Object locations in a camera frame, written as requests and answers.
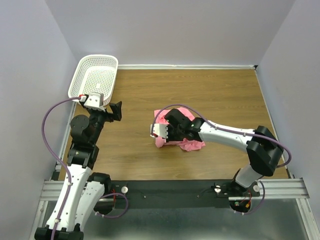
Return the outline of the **pink t shirt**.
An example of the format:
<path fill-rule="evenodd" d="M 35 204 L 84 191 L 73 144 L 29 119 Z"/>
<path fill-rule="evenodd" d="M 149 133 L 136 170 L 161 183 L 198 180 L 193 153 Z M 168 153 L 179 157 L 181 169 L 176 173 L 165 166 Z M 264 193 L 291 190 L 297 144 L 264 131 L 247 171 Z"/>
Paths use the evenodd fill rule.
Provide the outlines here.
<path fill-rule="evenodd" d="M 178 107 L 177 108 L 184 116 L 188 117 L 190 120 L 194 120 L 195 116 L 185 107 Z M 165 120 L 165 115 L 170 111 L 169 109 L 163 110 L 161 113 L 159 113 L 159 109 L 154 111 L 154 116 L 156 117 L 156 124 L 168 124 L 168 122 Z M 155 145 L 157 148 L 161 148 L 164 146 L 169 145 L 175 145 L 179 146 L 182 150 L 186 152 L 191 151 L 198 151 L 206 146 L 206 144 L 202 141 L 196 141 L 196 140 L 187 140 L 184 138 L 182 141 L 166 141 L 164 138 L 161 138 L 157 136 L 155 138 Z"/>

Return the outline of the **white plastic laundry basket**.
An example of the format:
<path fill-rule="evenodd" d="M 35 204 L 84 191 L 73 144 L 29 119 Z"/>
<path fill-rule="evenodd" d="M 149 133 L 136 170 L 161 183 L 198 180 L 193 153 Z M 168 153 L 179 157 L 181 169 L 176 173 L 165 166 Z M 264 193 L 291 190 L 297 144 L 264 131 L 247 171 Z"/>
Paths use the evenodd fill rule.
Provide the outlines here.
<path fill-rule="evenodd" d="M 119 61 L 106 54 L 90 54 L 78 62 L 67 95 L 69 98 L 90 93 L 103 94 L 103 106 L 109 104 L 116 85 Z"/>

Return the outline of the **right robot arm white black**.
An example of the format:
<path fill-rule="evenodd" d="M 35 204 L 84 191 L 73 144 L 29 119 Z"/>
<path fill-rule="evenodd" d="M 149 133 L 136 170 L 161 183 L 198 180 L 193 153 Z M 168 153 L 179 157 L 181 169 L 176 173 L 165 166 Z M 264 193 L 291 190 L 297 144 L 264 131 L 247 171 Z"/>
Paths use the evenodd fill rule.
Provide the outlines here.
<path fill-rule="evenodd" d="M 285 149 L 264 126 L 240 129 L 220 125 L 202 117 L 191 120 L 178 109 L 171 109 L 164 118 L 168 123 L 165 135 L 168 142 L 213 142 L 247 153 L 249 163 L 240 168 L 231 182 L 222 188 L 229 196 L 242 196 L 255 181 L 273 176 Z"/>

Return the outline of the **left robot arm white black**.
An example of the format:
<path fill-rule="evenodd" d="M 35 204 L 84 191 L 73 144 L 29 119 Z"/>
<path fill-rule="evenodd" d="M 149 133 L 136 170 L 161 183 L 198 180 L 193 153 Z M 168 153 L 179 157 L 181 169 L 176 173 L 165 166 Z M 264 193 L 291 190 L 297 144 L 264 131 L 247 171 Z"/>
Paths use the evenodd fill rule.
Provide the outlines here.
<path fill-rule="evenodd" d="M 82 240 L 84 228 L 100 198 L 113 196 L 108 174 L 93 172 L 98 157 L 98 138 L 106 122 L 122 119 L 122 102 L 105 108 L 90 109 L 81 105 L 89 116 L 80 114 L 70 122 L 71 146 L 67 153 L 65 180 L 55 208 L 44 227 L 35 231 L 36 240 Z"/>

